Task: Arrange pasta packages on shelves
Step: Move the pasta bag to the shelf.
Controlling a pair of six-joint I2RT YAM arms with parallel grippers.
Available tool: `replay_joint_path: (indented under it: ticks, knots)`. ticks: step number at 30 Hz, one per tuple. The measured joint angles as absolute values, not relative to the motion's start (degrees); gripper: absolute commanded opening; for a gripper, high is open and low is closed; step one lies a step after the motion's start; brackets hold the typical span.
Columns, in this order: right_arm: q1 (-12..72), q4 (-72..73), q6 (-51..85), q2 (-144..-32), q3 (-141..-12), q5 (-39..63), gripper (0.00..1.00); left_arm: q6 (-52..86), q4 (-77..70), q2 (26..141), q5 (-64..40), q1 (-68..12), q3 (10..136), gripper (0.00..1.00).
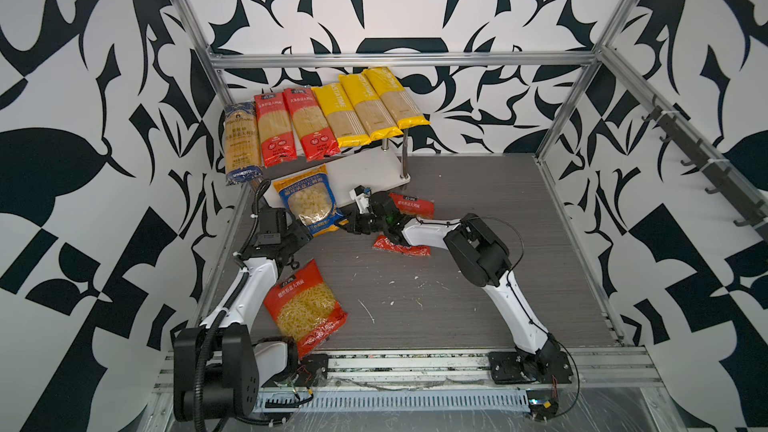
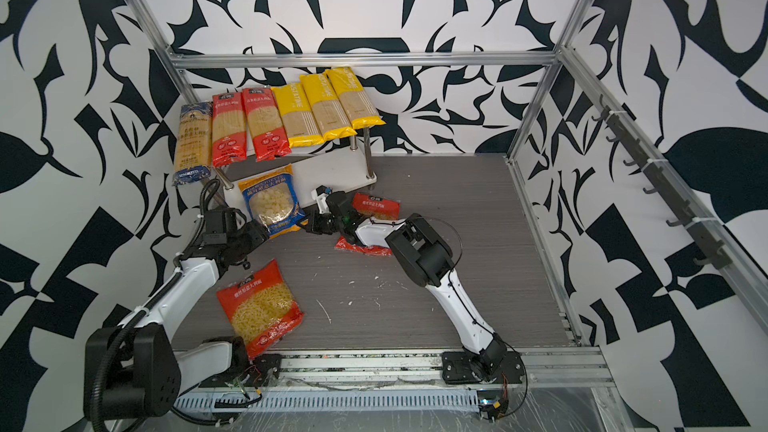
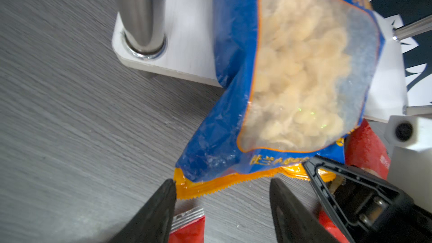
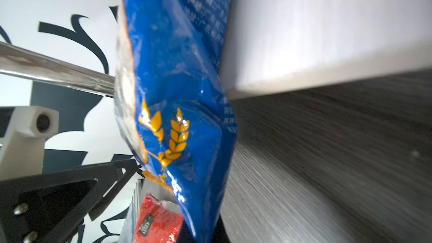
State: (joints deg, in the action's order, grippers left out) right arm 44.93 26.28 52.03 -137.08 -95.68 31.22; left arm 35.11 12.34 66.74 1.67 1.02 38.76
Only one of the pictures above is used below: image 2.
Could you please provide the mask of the blue orecchiette pasta bag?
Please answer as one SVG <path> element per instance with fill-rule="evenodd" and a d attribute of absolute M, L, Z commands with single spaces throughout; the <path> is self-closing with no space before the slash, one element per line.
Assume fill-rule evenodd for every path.
<path fill-rule="evenodd" d="M 300 229 L 305 213 L 294 189 L 291 165 L 241 181 L 238 188 L 251 217 L 267 228 L 271 238 Z"/>

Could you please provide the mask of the blue gold spaghetti pack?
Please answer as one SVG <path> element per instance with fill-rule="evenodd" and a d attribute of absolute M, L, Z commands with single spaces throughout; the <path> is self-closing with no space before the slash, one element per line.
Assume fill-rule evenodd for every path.
<path fill-rule="evenodd" d="M 185 104 L 181 107 L 174 156 L 174 186 L 210 177 L 212 112 L 211 102 Z"/>

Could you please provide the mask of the yellow pastatime spaghetti pack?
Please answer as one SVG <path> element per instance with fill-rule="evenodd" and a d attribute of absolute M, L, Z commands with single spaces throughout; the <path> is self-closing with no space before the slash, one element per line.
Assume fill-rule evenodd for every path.
<path fill-rule="evenodd" d="M 325 142 L 300 83 L 272 87 L 271 91 L 291 148 L 318 146 Z"/>
<path fill-rule="evenodd" d="M 356 74 L 349 67 L 324 72 L 355 130 L 385 125 Z"/>
<path fill-rule="evenodd" d="M 300 83 L 325 141 L 356 135 L 338 96 L 325 75 L 303 75 L 300 77 Z"/>

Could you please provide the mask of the red spaghetti pack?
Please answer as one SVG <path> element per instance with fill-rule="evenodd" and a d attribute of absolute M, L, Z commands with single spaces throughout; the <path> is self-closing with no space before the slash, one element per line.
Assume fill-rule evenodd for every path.
<path fill-rule="evenodd" d="M 222 168 L 247 157 L 246 116 L 240 92 L 213 97 L 212 163 Z"/>
<path fill-rule="evenodd" d="M 241 92 L 257 161 L 289 155 L 292 150 L 273 92 L 251 88 Z"/>

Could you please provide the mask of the yellow Pastatime spaghetti pack front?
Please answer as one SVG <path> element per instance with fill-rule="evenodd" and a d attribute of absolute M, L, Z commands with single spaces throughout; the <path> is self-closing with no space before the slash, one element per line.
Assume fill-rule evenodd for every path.
<path fill-rule="evenodd" d="M 272 87 L 271 91 L 291 148 L 318 146 L 325 142 L 300 83 Z"/>

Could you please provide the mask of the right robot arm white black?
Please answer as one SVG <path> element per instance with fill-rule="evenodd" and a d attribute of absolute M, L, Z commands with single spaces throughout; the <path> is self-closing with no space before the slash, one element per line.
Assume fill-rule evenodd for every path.
<path fill-rule="evenodd" d="M 340 234 L 358 247 L 385 247 L 415 285 L 428 290 L 456 329 L 463 351 L 443 361 L 443 380 L 450 384 L 491 382 L 507 355 L 507 344 L 482 318 L 463 287 L 458 260 L 428 220 L 412 214 L 378 221 L 353 207 L 343 191 L 320 186 L 312 192 L 317 209 L 304 229 L 316 235 Z"/>

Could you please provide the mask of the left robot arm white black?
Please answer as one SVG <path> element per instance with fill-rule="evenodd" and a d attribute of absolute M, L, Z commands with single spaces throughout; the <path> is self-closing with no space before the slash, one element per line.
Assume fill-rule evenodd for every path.
<path fill-rule="evenodd" d="M 193 239 L 174 260 L 171 278 L 118 325 L 88 338 L 83 410 L 94 430 L 105 430 L 109 421 L 163 416 L 198 384 L 234 379 L 246 370 L 249 358 L 240 338 L 212 339 L 186 352 L 172 347 L 199 299 L 268 241 L 266 226 L 240 223 L 241 216 L 234 208 L 203 212 Z"/>

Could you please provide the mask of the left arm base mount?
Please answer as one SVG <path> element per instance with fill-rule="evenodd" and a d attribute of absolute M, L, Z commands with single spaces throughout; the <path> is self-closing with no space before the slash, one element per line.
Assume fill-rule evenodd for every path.
<path fill-rule="evenodd" d="M 248 356 L 246 345 L 241 337 L 216 337 L 204 342 L 228 343 L 233 346 L 230 367 L 207 377 L 199 386 L 202 388 L 234 387 L 237 383 L 246 387 L 268 385 L 280 376 L 281 354 L 262 354 L 254 359 Z"/>

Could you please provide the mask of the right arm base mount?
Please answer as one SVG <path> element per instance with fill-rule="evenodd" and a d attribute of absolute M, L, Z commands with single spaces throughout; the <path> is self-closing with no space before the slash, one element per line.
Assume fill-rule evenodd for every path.
<path fill-rule="evenodd" d="M 506 350 L 490 362 L 468 351 L 446 351 L 440 354 L 441 378 L 448 385 L 522 384 L 526 369 L 519 353 Z"/>

